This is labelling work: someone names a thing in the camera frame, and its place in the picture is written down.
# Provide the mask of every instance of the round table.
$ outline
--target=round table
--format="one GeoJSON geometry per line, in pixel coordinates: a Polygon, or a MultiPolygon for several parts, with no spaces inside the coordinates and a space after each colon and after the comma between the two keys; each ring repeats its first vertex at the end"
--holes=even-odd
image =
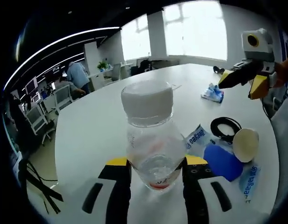
{"type": "MultiPolygon", "coordinates": [[[[274,132],[260,100],[247,96],[250,84],[225,89],[218,104],[200,97],[219,76],[211,66],[184,64],[148,71],[106,86],[61,110],[56,127],[55,159],[61,193],[74,194],[87,180],[97,178],[105,163],[126,155],[127,119],[121,103],[122,89],[134,82],[155,79],[173,85],[173,120],[183,136],[201,124],[210,131],[217,117],[230,117],[259,133],[260,148],[254,161],[261,172],[251,206],[270,214],[278,189],[279,158],[274,132]]],[[[187,223],[181,176],[164,196],[155,196],[132,172],[129,223],[187,223]]]]}

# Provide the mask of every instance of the window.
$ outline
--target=window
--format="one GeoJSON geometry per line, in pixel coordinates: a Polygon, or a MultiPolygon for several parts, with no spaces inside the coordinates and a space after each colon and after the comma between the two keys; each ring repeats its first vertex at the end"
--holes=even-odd
{"type": "Polygon", "coordinates": [[[218,1],[193,1],[164,8],[168,55],[227,60],[227,33],[218,1]]]}
{"type": "Polygon", "coordinates": [[[151,55],[147,15],[124,25],[121,30],[124,60],[151,55]]]}

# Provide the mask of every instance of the computer monitor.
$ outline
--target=computer monitor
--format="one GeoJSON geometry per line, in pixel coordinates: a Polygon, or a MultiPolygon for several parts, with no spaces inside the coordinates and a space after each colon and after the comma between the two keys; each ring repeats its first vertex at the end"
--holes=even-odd
{"type": "Polygon", "coordinates": [[[34,77],[31,81],[26,84],[25,89],[26,93],[30,94],[32,91],[34,91],[38,87],[37,79],[34,77]]]}
{"type": "Polygon", "coordinates": [[[36,95],[33,96],[33,102],[37,103],[41,99],[40,93],[36,93],[36,95]]]}

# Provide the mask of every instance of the cable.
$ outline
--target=cable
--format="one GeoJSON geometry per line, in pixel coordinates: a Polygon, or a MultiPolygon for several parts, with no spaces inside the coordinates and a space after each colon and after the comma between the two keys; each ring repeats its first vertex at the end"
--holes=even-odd
{"type": "Polygon", "coordinates": [[[44,203],[44,206],[45,206],[45,209],[46,209],[47,214],[49,214],[49,210],[47,209],[47,205],[46,205],[46,203],[45,203],[44,200],[43,200],[43,203],[44,203]]]}
{"type": "Polygon", "coordinates": [[[62,195],[55,192],[53,189],[50,189],[46,185],[44,185],[42,182],[40,182],[36,177],[34,177],[30,172],[27,172],[26,179],[33,184],[35,187],[37,187],[40,191],[42,191],[44,194],[49,195],[50,197],[55,198],[56,200],[63,202],[62,195]]]}
{"type": "Polygon", "coordinates": [[[262,102],[262,109],[263,109],[263,112],[265,113],[265,115],[267,116],[267,118],[271,121],[266,109],[265,109],[265,106],[264,106],[264,102],[263,102],[263,98],[261,98],[261,102],[262,102]]]}
{"type": "Polygon", "coordinates": [[[241,125],[236,120],[228,117],[216,118],[210,124],[210,129],[215,136],[219,137],[221,140],[228,142],[229,144],[232,144],[234,135],[225,135],[224,133],[222,133],[218,128],[218,126],[221,124],[231,127],[234,131],[234,135],[241,129],[241,125]]]}
{"type": "MultiPolygon", "coordinates": [[[[33,170],[31,167],[29,167],[29,166],[27,166],[27,167],[35,174],[34,170],[33,170]]],[[[44,179],[43,177],[41,177],[40,175],[39,175],[39,177],[40,177],[40,179],[43,180],[43,181],[52,181],[52,182],[58,181],[58,180],[47,180],[47,179],[44,179]]]]}
{"type": "MultiPolygon", "coordinates": [[[[32,164],[29,160],[27,160],[27,166],[28,166],[28,164],[32,167],[33,172],[36,174],[36,176],[37,176],[38,179],[39,179],[39,182],[40,182],[43,186],[45,186],[45,185],[43,184],[43,182],[41,181],[41,178],[40,178],[40,176],[38,175],[38,172],[36,171],[35,167],[33,166],[33,164],[32,164]]],[[[45,193],[45,192],[43,192],[43,194],[44,194],[45,198],[47,199],[47,201],[50,203],[50,205],[51,205],[51,207],[53,208],[53,210],[55,211],[55,213],[58,214],[59,212],[61,212],[61,210],[58,208],[58,206],[56,205],[56,203],[51,199],[51,197],[50,197],[49,195],[47,195],[47,193],[45,193]]]]}
{"type": "Polygon", "coordinates": [[[218,66],[213,66],[213,72],[217,73],[217,74],[223,74],[225,70],[224,69],[220,69],[218,66]]]}

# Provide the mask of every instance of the clear plastic bottle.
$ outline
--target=clear plastic bottle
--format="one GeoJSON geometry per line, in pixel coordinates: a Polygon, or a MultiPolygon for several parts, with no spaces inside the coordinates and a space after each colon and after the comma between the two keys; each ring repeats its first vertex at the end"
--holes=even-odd
{"type": "Polygon", "coordinates": [[[134,83],[123,89],[121,100],[129,123],[127,158],[149,188],[163,191],[180,174],[186,153],[172,120],[172,87],[155,80],[134,83]]]}

